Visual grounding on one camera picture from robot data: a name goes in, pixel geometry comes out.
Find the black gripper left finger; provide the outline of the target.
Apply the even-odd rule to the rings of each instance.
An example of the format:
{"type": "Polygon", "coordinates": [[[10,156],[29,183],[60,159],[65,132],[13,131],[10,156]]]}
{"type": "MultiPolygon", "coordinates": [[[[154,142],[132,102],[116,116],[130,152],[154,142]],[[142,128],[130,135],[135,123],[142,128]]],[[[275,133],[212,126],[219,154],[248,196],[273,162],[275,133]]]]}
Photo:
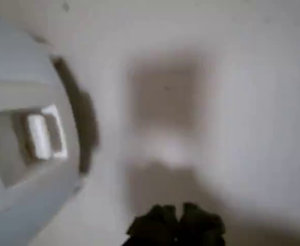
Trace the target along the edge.
{"type": "Polygon", "coordinates": [[[137,216],[126,231],[123,245],[176,245],[178,220],[174,205],[154,205],[137,216]]]}

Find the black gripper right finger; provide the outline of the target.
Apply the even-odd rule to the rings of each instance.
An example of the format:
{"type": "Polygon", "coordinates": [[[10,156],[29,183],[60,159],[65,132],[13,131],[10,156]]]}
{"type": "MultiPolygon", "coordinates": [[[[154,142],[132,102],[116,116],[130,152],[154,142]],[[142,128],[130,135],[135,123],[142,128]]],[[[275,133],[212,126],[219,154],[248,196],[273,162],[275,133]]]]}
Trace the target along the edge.
{"type": "Polygon", "coordinates": [[[178,223],[177,245],[225,245],[225,224],[222,218],[195,203],[183,204],[178,223]]]}

